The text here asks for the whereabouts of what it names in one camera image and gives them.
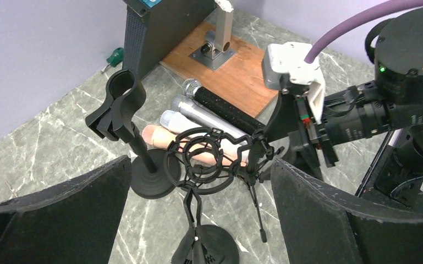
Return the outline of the wooden board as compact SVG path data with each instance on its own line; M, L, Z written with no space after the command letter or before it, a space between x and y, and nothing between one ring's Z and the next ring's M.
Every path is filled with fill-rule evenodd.
M217 70L212 70L192 59L191 54L203 43L205 33L214 29L212 24L202 22L160 64L183 79L197 79L216 95L257 117L277 95L263 83L264 51L232 36L230 47L237 53Z

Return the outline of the shock mount tripod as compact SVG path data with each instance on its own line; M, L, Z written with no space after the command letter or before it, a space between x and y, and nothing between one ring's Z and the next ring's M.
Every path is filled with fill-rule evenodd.
M262 168L284 147L269 144L263 130L234 137L217 128L199 127L178 134L167 146L163 159L169 181L194 195L211 195L241 179L250 193L259 221L262 242L267 242L255 185L262 183Z

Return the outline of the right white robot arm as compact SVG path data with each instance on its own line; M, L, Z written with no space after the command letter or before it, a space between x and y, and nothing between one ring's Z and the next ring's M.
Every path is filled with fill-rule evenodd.
M321 45L273 43L262 60L267 88L278 91L263 142L289 138L287 160L319 178L317 150L328 167L336 145L386 133L356 196L423 213L423 1L378 23L365 50L373 80L332 95L317 60Z

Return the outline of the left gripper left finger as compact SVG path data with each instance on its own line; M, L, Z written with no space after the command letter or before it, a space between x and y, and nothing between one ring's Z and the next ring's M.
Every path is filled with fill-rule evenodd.
M108 263L131 182L120 156L0 203L0 263Z

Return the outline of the silver grey microphone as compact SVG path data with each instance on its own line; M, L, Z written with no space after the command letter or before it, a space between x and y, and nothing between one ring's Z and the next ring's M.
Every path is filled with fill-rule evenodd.
M185 117L200 125L221 129L236 139L242 136L248 136L247 133L206 110L204 107L199 106L194 100L184 95L174 96L171 100L170 107L171 110L180 112Z

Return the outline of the white microphone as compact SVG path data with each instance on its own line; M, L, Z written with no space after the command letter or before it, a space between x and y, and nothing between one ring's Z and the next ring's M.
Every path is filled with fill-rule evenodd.
M173 134L180 134L188 129L200 128L200 126L193 121L186 118L180 112L166 110L161 115L160 123L163 128L169 130ZM249 150L242 152L241 162L246 164L248 161Z

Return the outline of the metal bracket with tube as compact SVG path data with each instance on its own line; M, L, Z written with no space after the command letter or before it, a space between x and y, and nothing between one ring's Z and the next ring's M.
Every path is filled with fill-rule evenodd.
M215 1L216 26L205 33L203 44L189 57L214 72L230 60L236 51L230 48L234 5L236 1Z

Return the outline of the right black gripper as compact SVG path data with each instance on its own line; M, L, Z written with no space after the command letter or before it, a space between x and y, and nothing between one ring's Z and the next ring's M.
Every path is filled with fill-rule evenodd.
M307 97L279 95L263 133L268 142L288 138L282 160L318 180L323 180L318 151L328 168L339 161L325 125L316 123Z

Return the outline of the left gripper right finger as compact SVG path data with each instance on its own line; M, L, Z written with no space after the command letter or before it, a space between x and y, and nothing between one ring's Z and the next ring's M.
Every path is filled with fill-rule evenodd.
M356 197L282 159L271 187L290 263L423 263L423 214Z

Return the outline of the black mic stand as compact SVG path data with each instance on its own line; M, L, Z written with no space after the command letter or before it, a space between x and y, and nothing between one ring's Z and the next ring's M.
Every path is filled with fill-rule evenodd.
M187 190L183 206L188 229L171 263L239 264L239 249L231 234L217 225L201 224L202 200L194 188Z
M144 105L146 91L133 72L123 69L115 72L106 83L106 96L101 106L85 118L85 123L100 138L122 140L137 157L131 163L131 183L134 193L145 199L160 199L170 194L175 186L167 177L181 175L176 157L164 161L166 151L148 149L134 114Z

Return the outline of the blue network switch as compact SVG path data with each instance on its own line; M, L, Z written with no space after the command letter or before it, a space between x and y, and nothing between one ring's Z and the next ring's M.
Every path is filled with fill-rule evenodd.
M142 79L216 8L215 1L124 1L123 68Z

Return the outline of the pink microphone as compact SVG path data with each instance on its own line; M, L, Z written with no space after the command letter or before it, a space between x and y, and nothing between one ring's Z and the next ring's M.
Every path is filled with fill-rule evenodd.
M147 144L164 150L167 149L172 141L175 141L176 136L176 134L171 133L162 126L156 125L147 125L142 131L142 137ZM227 139L221 139L220 149L223 150L226 156L222 160L224 166L229 166L237 158L238 147L240 145L235 145ZM193 159L209 165L216 164L214 155L209 152L198 154Z

